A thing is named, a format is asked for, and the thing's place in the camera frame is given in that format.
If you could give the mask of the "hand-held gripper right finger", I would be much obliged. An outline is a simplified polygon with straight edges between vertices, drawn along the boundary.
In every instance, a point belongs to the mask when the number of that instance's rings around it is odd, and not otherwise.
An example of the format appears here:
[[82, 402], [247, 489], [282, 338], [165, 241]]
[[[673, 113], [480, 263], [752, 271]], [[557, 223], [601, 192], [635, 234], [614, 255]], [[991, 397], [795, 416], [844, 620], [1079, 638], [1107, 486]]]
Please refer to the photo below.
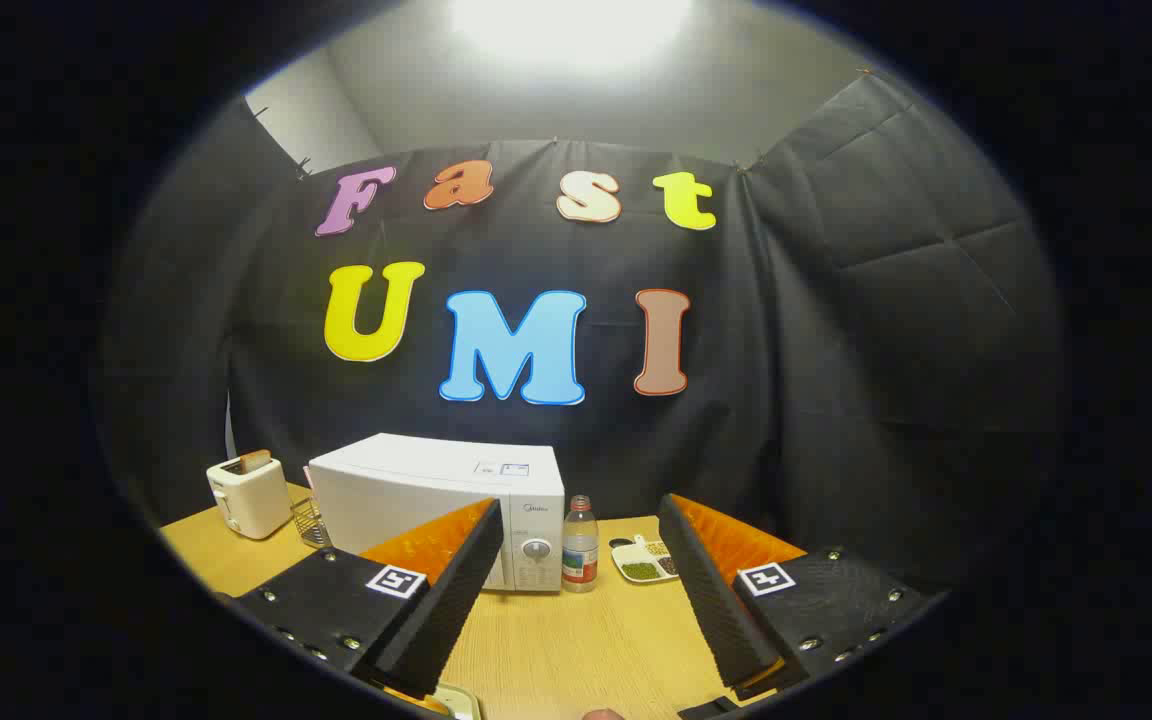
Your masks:
[[741, 700], [858, 662], [941, 602], [850, 548], [801, 550], [681, 495], [658, 507], [723, 687]]

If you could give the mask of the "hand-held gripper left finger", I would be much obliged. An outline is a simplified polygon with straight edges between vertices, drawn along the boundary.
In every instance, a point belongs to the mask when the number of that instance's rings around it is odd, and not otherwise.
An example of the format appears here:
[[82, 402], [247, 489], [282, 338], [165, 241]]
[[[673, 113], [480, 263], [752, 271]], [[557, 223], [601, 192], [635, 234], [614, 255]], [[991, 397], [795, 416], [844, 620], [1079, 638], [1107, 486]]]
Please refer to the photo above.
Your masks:
[[233, 609], [311, 662], [429, 705], [503, 539], [502, 506], [483, 498], [362, 553], [311, 553]]

